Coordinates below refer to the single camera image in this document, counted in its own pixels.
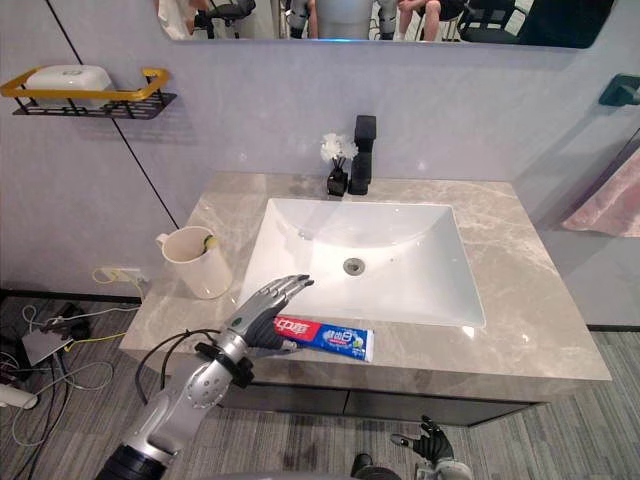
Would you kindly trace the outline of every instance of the toothpaste tube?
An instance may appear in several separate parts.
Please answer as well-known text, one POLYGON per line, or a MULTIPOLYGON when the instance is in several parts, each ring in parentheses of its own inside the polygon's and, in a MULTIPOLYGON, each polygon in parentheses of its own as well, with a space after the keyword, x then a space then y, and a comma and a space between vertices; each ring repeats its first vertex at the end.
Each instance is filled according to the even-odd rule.
POLYGON ((300 345, 370 362, 373 359, 373 330, 338 327, 327 323, 277 315, 276 333, 300 345))

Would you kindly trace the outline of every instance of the yellow cable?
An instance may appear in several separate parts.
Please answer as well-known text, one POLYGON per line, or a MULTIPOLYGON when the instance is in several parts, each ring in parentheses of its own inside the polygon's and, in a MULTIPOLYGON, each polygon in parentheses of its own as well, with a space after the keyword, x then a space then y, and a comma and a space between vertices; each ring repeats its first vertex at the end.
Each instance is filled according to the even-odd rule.
POLYGON ((115 278, 110 278, 108 280, 98 280, 98 278, 96 278, 96 273, 98 271, 100 271, 100 269, 96 268, 93 270, 93 272, 91 272, 91 278, 94 282, 99 283, 100 285, 109 285, 110 283, 114 283, 116 281, 115 278))
POLYGON ((126 334, 127 334, 127 332, 122 332, 122 333, 116 333, 115 335, 109 335, 108 337, 87 338, 85 340, 76 340, 75 342, 70 343, 69 345, 64 347, 64 351, 65 352, 70 352, 71 349, 73 348, 73 346, 77 345, 78 343, 90 343, 90 342, 101 342, 103 340, 112 340, 114 338, 122 337, 122 336, 124 336, 126 334))
MULTIPOLYGON (((121 275, 124 275, 125 277, 127 277, 129 280, 128 282, 133 285, 136 290, 138 291, 138 295, 140 296, 140 300, 144 300, 144 292, 142 291, 142 288, 140 288, 140 284, 138 283, 138 280, 136 280, 135 278, 133 278, 131 275, 129 275, 127 272, 123 272, 122 270, 116 269, 118 270, 118 272, 120 272, 121 275)), ((91 272, 91 278, 93 279, 94 282, 100 284, 100 285, 110 285, 112 283, 116 282, 115 278, 110 278, 108 280, 100 280, 99 278, 96 277, 96 273, 98 273, 100 271, 99 268, 96 268, 93 270, 93 272, 91 272)))

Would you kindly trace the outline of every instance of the soap dish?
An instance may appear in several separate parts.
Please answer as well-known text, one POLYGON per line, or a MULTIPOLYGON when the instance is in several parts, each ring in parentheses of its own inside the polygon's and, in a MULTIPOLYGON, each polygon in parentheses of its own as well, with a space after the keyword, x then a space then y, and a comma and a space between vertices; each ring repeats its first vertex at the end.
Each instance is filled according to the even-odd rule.
POLYGON ((169 80, 169 72, 163 68, 143 68, 148 85, 134 91, 27 88, 29 77, 43 68, 46 67, 32 68, 0 86, 0 94, 13 97, 20 107, 14 115, 151 120, 177 97, 160 90, 169 80))

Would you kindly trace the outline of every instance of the mirror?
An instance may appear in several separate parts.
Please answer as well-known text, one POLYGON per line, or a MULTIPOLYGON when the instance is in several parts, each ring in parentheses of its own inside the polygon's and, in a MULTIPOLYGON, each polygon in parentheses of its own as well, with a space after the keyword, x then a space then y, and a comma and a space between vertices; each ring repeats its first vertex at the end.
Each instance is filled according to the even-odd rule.
POLYGON ((614 0, 154 0, 174 40, 333 39, 588 48, 614 0))

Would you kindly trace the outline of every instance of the bathroom sink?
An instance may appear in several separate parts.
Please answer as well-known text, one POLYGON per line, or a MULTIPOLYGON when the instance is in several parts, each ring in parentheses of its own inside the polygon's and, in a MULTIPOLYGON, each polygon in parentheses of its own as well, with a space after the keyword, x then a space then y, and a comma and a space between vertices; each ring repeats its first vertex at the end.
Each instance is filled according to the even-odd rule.
POLYGON ((447 205, 271 198, 240 303, 296 273, 316 283, 283 310, 290 315, 485 325, 447 205))

